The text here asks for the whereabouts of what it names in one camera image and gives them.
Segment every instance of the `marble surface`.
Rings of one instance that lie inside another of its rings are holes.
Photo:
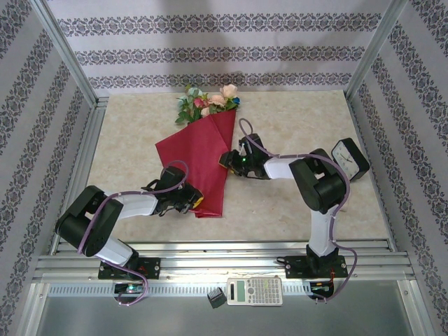
[[[249,119],[273,153],[330,153],[345,137],[358,139],[342,91],[241,92],[237,119]],[[123,94],[109,99],[89,184],[107,191],[138,190],[160,175],[154,144],[175,125],[179,94]],[[242,132],[235,124],[233,148]],[[387,238],[369,175],[352,183],[337,217],[337,239]],[[308,240],[311,214],[291,180],[257,181],[229,174],[222,218],[195,218],[170,211],[164,217],[120,220],[114,236],[124,241]]]

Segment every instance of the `purple cable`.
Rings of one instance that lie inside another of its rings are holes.
[[[339,167],[336,163],[334,163],[331,159],[328,159],[326,157],[320,156],[320,155],[316,155],[316,154],[297,154],[297,155],[279,155],[279,154],[273,154],[271,152],[269,152],[268,150],[266,150],[265,148],[263,148],[262,146],[260,146],[258,143],[256,143],[254,140],[252,140],[249,135],[247,134],[247,132],[244,130],[244,127],[242,125],[242,122],[247,123],[247,125],[249,125],[249,127],[251,128],[251,134],[253,133],[253,127],[252,124],[245,118],[240,118],[238,120],[238,124],[239,124],[239,128],[241,128],[241,131],[243,132],[244,136],[255,146],[257,147],[260,151],[268,154],[271,158],[279,158],[279,159],[292,159],[292,158],[314,158],[314,159],[318,159],[318,160],[322,160],[324,162],[327,162],[328,164],[332,165],[334,168],[336,168],[337,173],[339,174],[339,176],[341,176],[341,178],[344,180],[345,183],[345,187],[346,187],[346,191],[345,191],[345,195],[344,195],[344,199],[342,200],[342,202],[337,206],[337,208],[333,211],[333,213],[331,214],[331,219],[330,219],[330,241],[339,249],[341,250],[345,250],[345,251],[349,251],[353,253],[354,256],[354,260],[353,260],[353,266],[350,269],[349,274],[347,275],[347,278],[344,280],[344,282],[342,283],[342,285],[333,293],[333,295],[331,295],[328,299],[320,299],[317,300],[317,302],[327,302],[330,301],[334,298],[336,298],[336,296],[339,295],[339,293],[342,291],[342,289],[344,289],[344,287],[346,286],[347,282],[350,280],[351,275],[353,274],[355,268],[356,268],[356,264],[358,263],[358,254],[356,253],[356,251],[353,248],[349,248],[349,247],[344,247],[339,245],[334,238],[334,226],[335,226],[335,219],[336,219],[336,214],[337,212],[344,206],[345,202],[348,200],[349,195],[350,195],[350,180],[347,177],[347,175],[344,173],[344,171],[341,169],[341,167]]]
[[[87,229],[84,232],[83,238],[81,239],[81,242],[79,243],[78,246],[78,254],[83,254],[83,249],[84,249],[84,245],[85,242],[87,241],[87,238],[89,237],[90,232],[92,231],[93,227],[95,226],[95,223],[97,222],[98,216],[101,213],[101,211],[103,210],[103,208],[106,206],[107,202],[109,202],[110,200],[117,198],[119,196],[126,196],[126,195],[155,195],[155,194],[162,194],[162,193],[168,193],[169,191],[172,191],[174,189],[177,189],[179,186],[182,186],[185,181],[187,180],[188,177],[188,165],[181,160],[175,160],[175,161],[171,161],[169,164],[167,164],[167,167],[169,167],[170,165],[174,164],[174,163],[181,163],[184,167],[185,167],[185,176],[182,178],[182,180],[177,183],[176,185],[167,188],[167,189],[163,189],[163,190],[154,190],[154,191],[123,191],[123,192],[116,192],[115,194],[109,195],[108,197],[106,197],[106,199],[104,199],[104,201],[99,205],[98,210],[95,211],[95,214],[93,215],[93,218],[90,220],[89,225],[87,226]],[[143,279],[143,284],[144,284],[144,291],[142,294],[140,294],[140,296],[135,299],[134,301],[124,304],[125,306],[131,306],[133,304],[136,304],[137,302],[139,302],[140,300],[142,300],[144,298],[144,296],[146,296],[146,294],[148,293],[148,280],[146,280],[145,276],[135,272],[131,269],[127,269],[126,267],[123,266],[119,266],[117,264],[114,264],[113,262],[109,262],[106,260],[102,260],[104,263],[114,267],[114,268],[118,268],[119,270],[122,270],[124,272],[128,272],[131,273],[133,275],[137,275],[138,277],[141,277]]]

